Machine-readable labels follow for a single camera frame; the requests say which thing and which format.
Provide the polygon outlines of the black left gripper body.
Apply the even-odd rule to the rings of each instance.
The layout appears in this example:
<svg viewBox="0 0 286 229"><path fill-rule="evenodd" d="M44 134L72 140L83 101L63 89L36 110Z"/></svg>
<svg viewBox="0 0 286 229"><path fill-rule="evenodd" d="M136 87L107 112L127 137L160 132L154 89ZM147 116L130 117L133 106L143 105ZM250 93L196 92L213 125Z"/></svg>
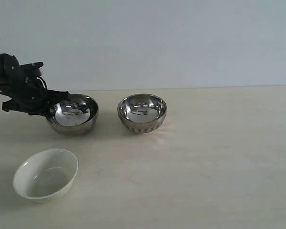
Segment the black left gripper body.
<svg viewBox="0 0 286 229"><path fill-rule="evenodd" d="M15 56L3 54L3 70L7 84L2 91L11 100L2 103L3 111L34 112L44 110L47 85L42 79L43 62L19 65Z"/></svg>

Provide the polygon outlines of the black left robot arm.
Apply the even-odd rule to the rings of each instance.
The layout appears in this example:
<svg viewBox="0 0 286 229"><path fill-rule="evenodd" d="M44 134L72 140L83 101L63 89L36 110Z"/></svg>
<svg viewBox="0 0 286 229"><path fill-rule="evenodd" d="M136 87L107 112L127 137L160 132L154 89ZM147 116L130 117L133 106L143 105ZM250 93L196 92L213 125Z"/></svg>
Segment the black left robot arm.
<svg viewBox="0 0 286 229"><path fill-rule="evenodd" d="M20 65L15 56L0 54L0 94L10 98L2 103L3 111L50 116L54 105L70 99L68 91L48 89L42 67L43 62Z"/></svg>

